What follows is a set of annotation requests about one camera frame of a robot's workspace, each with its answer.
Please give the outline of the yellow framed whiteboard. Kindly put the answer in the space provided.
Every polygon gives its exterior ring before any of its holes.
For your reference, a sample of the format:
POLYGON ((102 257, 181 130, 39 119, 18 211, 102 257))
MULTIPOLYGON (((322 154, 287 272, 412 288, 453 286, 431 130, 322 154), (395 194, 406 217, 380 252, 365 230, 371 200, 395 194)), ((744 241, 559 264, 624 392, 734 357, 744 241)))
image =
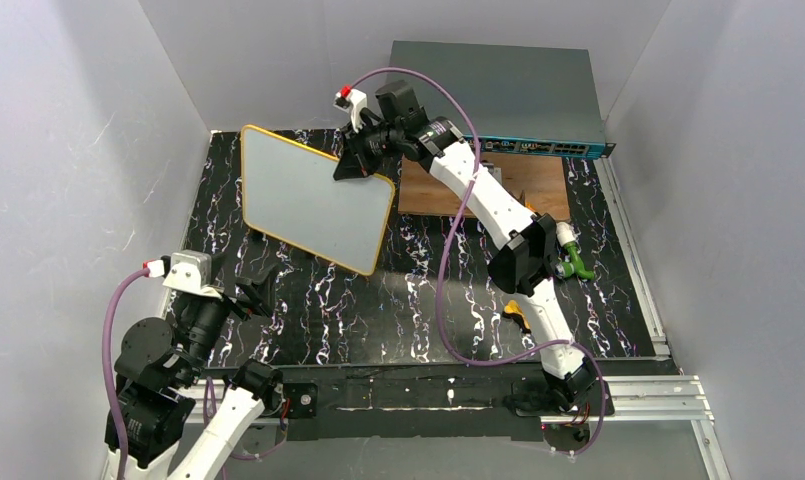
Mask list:
POLYGON ((240 131, 244 223, 360 275, 374 273, 396 194, 382 175, 336 181, 336 157, 255 125, 240 131))

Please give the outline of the yellow and black eraser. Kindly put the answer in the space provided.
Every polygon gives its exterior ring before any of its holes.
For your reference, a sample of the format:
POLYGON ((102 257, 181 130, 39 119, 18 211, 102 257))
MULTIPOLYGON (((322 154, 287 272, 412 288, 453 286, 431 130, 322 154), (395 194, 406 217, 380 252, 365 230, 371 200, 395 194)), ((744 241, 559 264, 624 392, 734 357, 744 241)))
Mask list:
POLYGON ((501 318, 513 322, 524 335, 531 333, 530 324, 526 320, 522 309, 515 300, 510 300, 505 304, 501 313, 501 318))

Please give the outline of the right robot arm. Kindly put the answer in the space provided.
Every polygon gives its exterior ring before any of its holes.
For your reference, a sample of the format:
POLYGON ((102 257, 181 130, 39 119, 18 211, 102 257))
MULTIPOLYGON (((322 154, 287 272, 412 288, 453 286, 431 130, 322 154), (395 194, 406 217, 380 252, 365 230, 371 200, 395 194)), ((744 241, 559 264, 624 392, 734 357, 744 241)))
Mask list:
POLYGON ((544 384, 514 393, 507 403, 525 413, 569 411, 579 406, 597 381, 588 354, 574 337, 555 289, 557 223, 524 206, 482 167, 480 149, 448 118, 431 117, 404 81, 375 93, 380 111, 367 106, 364 92, 342 87, 334 105, 346 112, 344 149, 333 177, 366 178, 393 157, 417 163, 462 200, 485 228, 498 251, 488 263, 491 283, 516 304, 512 318, 536 343, 544 384))

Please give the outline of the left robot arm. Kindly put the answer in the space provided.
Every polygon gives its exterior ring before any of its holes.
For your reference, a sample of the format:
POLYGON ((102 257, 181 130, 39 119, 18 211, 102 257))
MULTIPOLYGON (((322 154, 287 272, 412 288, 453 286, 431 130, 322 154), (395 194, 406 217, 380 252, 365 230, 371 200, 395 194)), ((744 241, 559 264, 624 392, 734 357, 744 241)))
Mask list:
POLYGON ((210 284, 217 266, 196 266, 163 256, 143 263, 115 290, 102 331, 102 369, 109 413, 105 429, 104 479, 213 479, 237 458, 251 424, 266 414, 287 435, 286 398, 280 370, 246 361, 223 380, 216 395, 204 368, 230 314, 242 319, 270 315, 278 269, 259 279, 237 280, 239 295, 210 284), (161 278, 176 291, 175 319, 136 322, 111 351, 113 323, 125 290, 141 278, 161 278))

